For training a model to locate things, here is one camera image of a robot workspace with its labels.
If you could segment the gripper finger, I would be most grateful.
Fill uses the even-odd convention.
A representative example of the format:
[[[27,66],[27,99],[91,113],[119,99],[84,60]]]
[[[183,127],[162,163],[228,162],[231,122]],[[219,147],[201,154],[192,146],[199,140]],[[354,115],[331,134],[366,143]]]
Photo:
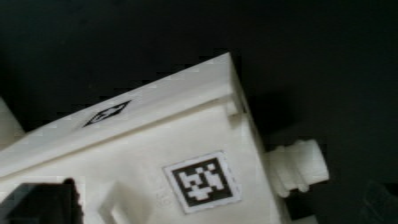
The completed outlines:
[[[0,224],[84,224],[75,180],[22,183],[0,202]]]

